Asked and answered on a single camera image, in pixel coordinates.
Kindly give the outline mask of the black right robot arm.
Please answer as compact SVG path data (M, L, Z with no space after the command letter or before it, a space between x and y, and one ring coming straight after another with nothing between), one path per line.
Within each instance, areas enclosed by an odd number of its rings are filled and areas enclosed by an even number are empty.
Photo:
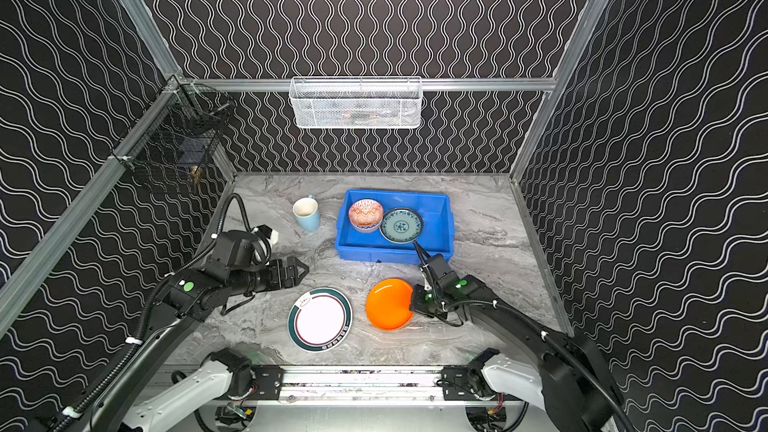
M489 374L502 355L488 349L467 366L473 394L514 396L546 412L561 431L599 431L610 420L621 431L635 429L607 361L591 339L543 325L504 302L482 280L459 276L442 255L429 254L417 242L413 247L426 284L413 288L410 310L454 327L471 323L517 348L534 369L529 388L494 382Z

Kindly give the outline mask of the orange plate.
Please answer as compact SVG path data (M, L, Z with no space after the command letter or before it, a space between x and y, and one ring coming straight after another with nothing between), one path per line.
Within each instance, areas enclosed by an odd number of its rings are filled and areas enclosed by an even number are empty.
M413 318L410 310L413 287L402 279L386 279L376 284L367 296L366 316L382 331L396 331Z

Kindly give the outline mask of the lavender ceramic bowl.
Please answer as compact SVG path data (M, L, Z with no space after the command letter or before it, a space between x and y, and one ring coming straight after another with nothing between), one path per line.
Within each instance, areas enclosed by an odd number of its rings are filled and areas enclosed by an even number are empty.
M351 226L354 230L363 234L373 233L380 229L380 223L368 224L368 225L357 225L352 223Z

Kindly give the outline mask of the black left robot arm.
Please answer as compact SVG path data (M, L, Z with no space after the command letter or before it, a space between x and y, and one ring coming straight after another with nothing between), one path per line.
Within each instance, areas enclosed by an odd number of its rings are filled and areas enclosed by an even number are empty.
M149 380L174 350L213 312L234 311L264 292L298 286L309 272L294 256L273 257L272 228L217 224L211 242L150 292L138 322L98 380L79 399L31 431L125 431L123 420Z

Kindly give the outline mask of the blue plastic bin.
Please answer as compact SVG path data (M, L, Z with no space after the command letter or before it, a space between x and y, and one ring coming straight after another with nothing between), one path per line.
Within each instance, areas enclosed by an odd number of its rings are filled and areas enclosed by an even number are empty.
M356 230L349 218L352 206L363 199L383 207L382 225L372 232ZM417 265L416 245L449 260L454 237L451 200L444 194L351 189L339 212L335 247L343 260Z

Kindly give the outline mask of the orange patterned ceramic bowl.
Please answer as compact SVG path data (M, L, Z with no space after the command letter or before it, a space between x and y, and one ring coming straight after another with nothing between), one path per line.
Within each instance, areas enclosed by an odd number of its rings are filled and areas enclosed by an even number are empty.
M354 202L348 210L350 223L357 225L381 223L383 215L383 206L378 201L368 198Z

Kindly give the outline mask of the blue floral green plate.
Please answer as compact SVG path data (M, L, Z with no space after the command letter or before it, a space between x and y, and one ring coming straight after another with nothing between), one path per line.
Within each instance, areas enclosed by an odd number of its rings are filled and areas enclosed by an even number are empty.
M408 244L421 235L424 230L424 221L415 210L399 207L384 214L379 230L391 243Z

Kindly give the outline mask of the white plate green red rim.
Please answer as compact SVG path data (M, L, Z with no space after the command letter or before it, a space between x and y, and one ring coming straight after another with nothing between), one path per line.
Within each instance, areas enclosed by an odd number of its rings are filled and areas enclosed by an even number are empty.
M317 288L304 293L288 316L291 341L301 350L321 353L339 346L353 322L348 298L334 288Z

